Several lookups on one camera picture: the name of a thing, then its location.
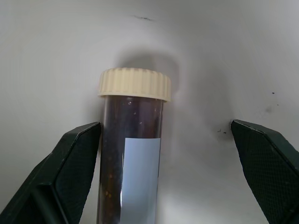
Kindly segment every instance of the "white label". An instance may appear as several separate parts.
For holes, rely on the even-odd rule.
[[[161,139],[125,141],[121,224],[154,224]]]

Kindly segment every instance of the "sample tube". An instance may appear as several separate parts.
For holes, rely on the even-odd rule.
[[[102,73],[105,96],[97,224],[154,224],[163,103],[171,81],[158,72]]]

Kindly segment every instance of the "white background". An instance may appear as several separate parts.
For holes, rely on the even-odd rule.
[[[132,66],[173,82],[157,224],[267,223],[228,124],[264,125],[299,148],[298,10],[297,0],[0,0],[0,210],[65,132],[100,119],[101,72]],[[98,182],[99,163],[82,224],[95,223]]]

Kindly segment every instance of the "tube cap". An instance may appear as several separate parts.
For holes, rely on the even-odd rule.
[[[115,68],[102,73],[99,96],[118,95],[171,100],[171,80],[160,72]]]

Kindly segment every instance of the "dark brown substance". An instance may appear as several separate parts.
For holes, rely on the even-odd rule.
[[[163,101],[106,96],[97,224],[119,224],[125,138],[160,138]]]

